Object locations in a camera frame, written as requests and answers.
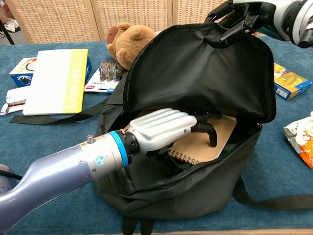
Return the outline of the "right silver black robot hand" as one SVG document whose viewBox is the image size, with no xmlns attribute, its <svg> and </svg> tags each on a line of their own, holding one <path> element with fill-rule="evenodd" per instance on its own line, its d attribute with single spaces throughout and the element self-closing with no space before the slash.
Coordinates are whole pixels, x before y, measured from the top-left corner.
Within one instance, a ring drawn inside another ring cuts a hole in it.
<svg viewBox="0 0 313 235">
<path fill-rule="evenodd" d="M 209 12 L 205 21 L 213 23 L 217 20 L 218 26 L 225 32 L 218 36 L 208 34 L 203 39 L 214 48 L 228 47 L 264 25 L 259 2 L 236 3 L 226 0 Z"/>
</svg>

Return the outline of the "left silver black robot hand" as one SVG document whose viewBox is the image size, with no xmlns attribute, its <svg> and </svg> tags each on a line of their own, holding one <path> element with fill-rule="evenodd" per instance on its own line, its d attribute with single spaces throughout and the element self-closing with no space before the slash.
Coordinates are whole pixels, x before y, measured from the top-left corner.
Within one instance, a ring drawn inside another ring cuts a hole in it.
<svg viewBox="0 0 313 235">
<path fill-rule="evenodd" d="M 186 113 L 165 108 L 135 118 L 125 131 L 136 137 L 140 154 L 156 157 L 175 174 L 182 172 L 182 169 L 170 154 L 174 144 L 191 133 L 204 133 L 209 145 L 216 147 L 217 131 L 209 121 L 221 118 L 220 114 L 214 112 Z"/>
</svg>

